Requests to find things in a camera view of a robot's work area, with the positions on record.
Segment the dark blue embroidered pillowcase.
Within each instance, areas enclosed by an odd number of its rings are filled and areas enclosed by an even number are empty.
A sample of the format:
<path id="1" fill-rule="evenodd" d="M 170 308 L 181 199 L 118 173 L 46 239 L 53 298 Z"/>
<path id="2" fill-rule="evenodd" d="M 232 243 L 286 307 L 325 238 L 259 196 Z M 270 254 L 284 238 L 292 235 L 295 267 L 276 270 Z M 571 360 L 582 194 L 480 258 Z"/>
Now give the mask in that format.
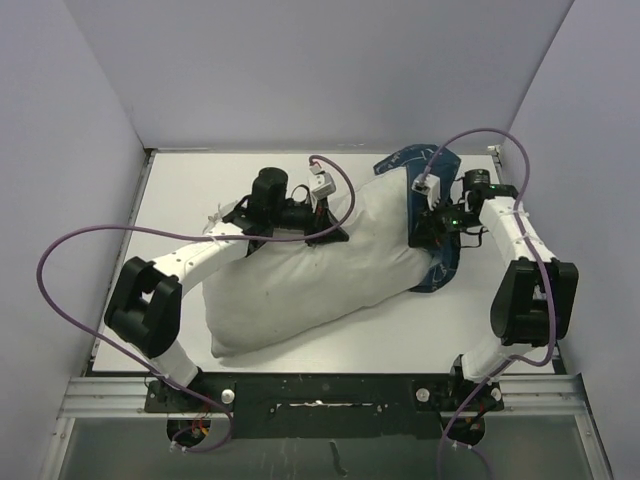
<path id="1" fill-rule="evenodd" d="M 449 225 L 454 202 L 451 199 L 461 159 L 448 149 L 433 144 L 404 147 L 373 166 L 376 176 L 400 169 L 407 176 L 408 245 L 428 253 L 430 266 L 425 277 L 411 288 L 416 293 L 433 293 L 456 275 L 460 262 L 460 227 Z M 438 181 L 431 190 L 439 195 L 429 200 L 414 190 L 418 177 L 430 167 L 429 176 Z"/>

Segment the white pillow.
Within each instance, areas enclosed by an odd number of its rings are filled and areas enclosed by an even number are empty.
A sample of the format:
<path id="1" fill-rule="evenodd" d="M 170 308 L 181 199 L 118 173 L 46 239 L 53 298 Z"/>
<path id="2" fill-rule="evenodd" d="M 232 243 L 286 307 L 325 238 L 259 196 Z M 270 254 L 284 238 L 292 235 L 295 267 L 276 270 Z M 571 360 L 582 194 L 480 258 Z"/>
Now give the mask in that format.
<path id="1" fill-rule="evenodd" d="M 418 286 L 433 261 L 408 244 L 403 169 L 356 191 L 346 242 L 268 243 L 205 279 L 211 353 L 238 356 L 288 340 Z"/>

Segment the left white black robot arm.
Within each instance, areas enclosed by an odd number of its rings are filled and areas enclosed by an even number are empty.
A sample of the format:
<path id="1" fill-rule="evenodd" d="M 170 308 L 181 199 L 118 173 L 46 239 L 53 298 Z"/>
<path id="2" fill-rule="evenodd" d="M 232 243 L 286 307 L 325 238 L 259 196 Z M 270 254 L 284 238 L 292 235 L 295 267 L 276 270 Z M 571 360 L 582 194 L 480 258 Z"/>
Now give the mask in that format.
<path id="1" fill-rule="evenodd" d="M 348 241 L 329 208 L 334 179 L 316 158 L 309 170 L 304 200 L 288 197 L 285 171 L 263 168 L 250 193 L 224 208 L 202 240 L 153 260 L 133 257 L 124 263 L 105 324 L 172 381 L 167 396 L 180 410 L 195 409 L 204 395 L 195 379 L 198 368 L 178 341 L 183 297 L 222 267 L 255 253 L 277 230 L 300 232 L 309 246 Z"/>

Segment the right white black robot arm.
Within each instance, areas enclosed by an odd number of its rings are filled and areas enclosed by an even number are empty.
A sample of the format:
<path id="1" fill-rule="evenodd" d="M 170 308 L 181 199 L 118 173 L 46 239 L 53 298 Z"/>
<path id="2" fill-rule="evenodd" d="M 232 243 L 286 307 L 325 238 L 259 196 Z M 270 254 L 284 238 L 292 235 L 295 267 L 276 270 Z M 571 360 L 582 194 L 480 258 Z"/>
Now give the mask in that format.
<path id="1" fill-rule="evenodd" d="M 409 223 L 409 244 L 444 248 L 471 228 L 491 236 L 506 265 L 490 307 L 489 337 L 460 358 L 460 375 L 445 384 L 448 402 L 469 408 L 481 396 L 480 382 L 494 380 L 512 363 L 543 366 L 557 340 L 568 332 L 579 273 L 562 262 L 538 236 L 518 190 L 494 184 L 488 171 L 470 170 L 463 198 L 444 199 L 440 177 L 420 174 L 410 185 L 417 208 Z"/>

